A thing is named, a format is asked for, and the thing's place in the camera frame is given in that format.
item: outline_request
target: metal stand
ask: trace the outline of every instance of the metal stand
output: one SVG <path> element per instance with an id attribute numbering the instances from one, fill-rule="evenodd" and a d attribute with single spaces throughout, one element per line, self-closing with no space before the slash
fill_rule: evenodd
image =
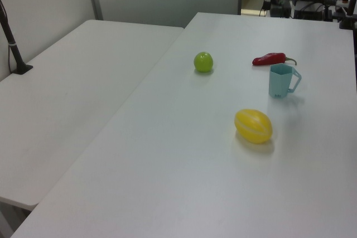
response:
<path id="1" fill-rule="evenodd" d="M 18 47 L 16 45 L 15 39 L 13 37 L 13 34 L 11 32 L 9 23 L 7 21 L 7 16 L 5 14 L 5 10 L 3 8 L 3 4 L 0 0 L 0 5 L 1 5 L 1 9 L 0 9 L 0 23 L 1 26 L 4 30 L 7 42 L 9 43 L 9 46 L 11 48 L 12 54 L 15 58 L 16 64 L 17 64 L 17 68 L 16 70 L 13 72 L 14 74 L 18 74 L 18 75 L 23 75 L 24 73 L 26 73 L 28 70 L 32 69 L 31 65 L 26 65 L 24 63 L 24 61 L 22 60 L 21 54 L 18 50 Z"/>

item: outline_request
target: yellow fruit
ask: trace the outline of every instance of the yellow fruit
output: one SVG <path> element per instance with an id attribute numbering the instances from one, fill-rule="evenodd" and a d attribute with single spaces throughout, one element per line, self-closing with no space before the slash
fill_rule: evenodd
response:
<path id="1" fill-rule="evenodd" d="M 240 135 L 252 143 L 266 142 L 273 134 L 269 117 L 258 110 L 240 110 L 235 114 L 234 124 Z"/>

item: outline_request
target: red chili pepper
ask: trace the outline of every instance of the red chili pepper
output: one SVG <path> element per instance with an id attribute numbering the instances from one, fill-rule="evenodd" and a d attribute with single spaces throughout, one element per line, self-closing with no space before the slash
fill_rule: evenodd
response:
<path id="1" fill-rule="evenodd" d="M 284 53 L 269 53 L 260 58 L 253 60 L 253 65 L 271 65 L 271 64 L 283 64 L 285 61 L 293 61 L 297 65 L 296 60 L 287 58 Z"/>

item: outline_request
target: plastic mug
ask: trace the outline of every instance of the plastic mug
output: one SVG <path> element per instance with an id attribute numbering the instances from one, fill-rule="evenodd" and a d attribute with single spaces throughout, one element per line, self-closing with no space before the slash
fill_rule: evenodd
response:
<path id="1" fill-rule="evenodd" d="M 292 75 L 298 77 L 295 86 L 290 89 Z M 301 81 L 301 75 L 294 67 L 286 64 L 274 64 L 270 66 L 269 95 L 273 98 L 285 98 L 288 93 L 293 93 Z"/>

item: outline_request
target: green apple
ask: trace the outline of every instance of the green apple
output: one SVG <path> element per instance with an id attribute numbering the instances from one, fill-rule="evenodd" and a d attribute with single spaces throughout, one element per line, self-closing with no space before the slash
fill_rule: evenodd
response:
<path id="1" fill-rule="evenodd" d="M 207 52 L 200 52 L 195 57 L 194 65 L 198 72 L 210 72 L 213 66 L 212 56 Z"/>

